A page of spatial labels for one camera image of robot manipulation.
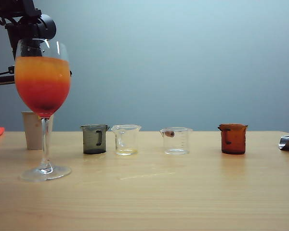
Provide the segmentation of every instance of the dark gray beaker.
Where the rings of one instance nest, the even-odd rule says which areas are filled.
[[[98,154],[106,152],[106,124],[89,124],[80,126],[83,136],[83,153]]]

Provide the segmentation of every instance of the white cup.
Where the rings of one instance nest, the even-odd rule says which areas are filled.
[[[34,112],[21,112],[23,115],[27,149],[43,149],[42,124],[39,116]],[[53,115],[49,120],[49,132],[53,129]]]

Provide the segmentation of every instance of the gray backdrop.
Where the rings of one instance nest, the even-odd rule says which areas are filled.
[[[289,0],[35,0],[73,72],[54,130],[139,124],[289,131]],[[0,71],[13,64],[0,26]],[[15,85],[0,126],[23,130]]]

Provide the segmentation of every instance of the orange liquid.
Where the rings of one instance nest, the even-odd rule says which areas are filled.
[[[15,84],[24,103],[49,118],[65,101],[70,88],[67,61],[50,57],[17,57]]]

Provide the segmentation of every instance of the wooden table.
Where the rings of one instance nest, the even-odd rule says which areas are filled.
[[[220,132],[193,132],[190,154],[162,151],[159,132],[140,132],[139,153],[82,153],[81,132],[54,132],[54,163],[72,174],[18,177],[36,167],[23,132],[0,137],[0,231],[289,231],[289,151],[278,131],[248,131],[246,154],[221,153]]]

